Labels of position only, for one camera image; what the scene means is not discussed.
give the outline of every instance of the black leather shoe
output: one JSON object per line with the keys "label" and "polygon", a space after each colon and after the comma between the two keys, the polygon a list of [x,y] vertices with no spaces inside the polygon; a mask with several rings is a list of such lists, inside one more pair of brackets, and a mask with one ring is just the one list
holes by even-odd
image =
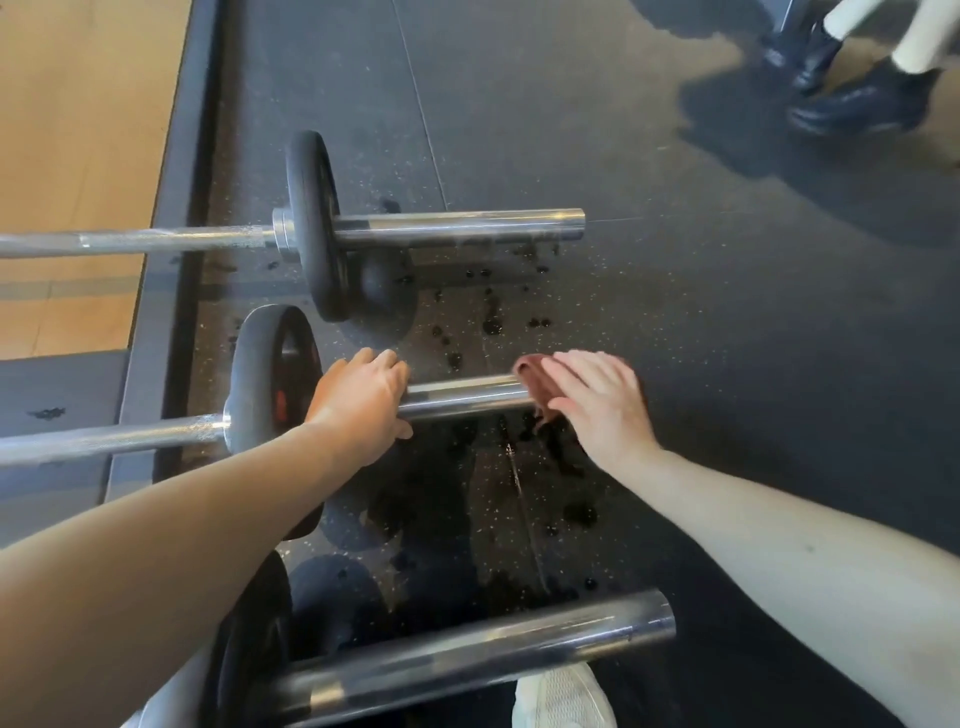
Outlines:
{"label": "black leather shoe", "polygon": [[858,134],[919,127],[930,106],[930,93],[941,70],[904,73],[890,59],[877,63],[866,76],[839,85],[832,93],[790,109],[790,123],[808,133]]}
{"label": "black leather shoe", "polygon": [[803,95],[819,91],[843,41],[824,30],[822,16],[793,31],[763,40],[763,58],[790,74],[790,84]]}

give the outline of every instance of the person's feet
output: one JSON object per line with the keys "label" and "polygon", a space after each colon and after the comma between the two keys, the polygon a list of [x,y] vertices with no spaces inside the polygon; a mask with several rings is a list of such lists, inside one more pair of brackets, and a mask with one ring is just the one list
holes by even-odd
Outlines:
{"label": "person's feet", "polygon": [[862,79],[808,99],[788,112],[790,123],[808,133],[858,134],[884,129],[908,132],[923,123],[940,69],[922,74],[899,70],[890,59]]}
{"label": "person's feet", "polygon": [[586,663],[516,681],[513,728],[616,728],[607,696]]}
{"label": "person's feet", "polygon": [[763,59],[788,73],[793,88],[808,95],[823,87],[843,40],[824,30],[821,16],[795,30],[766,37],[763,46]]}

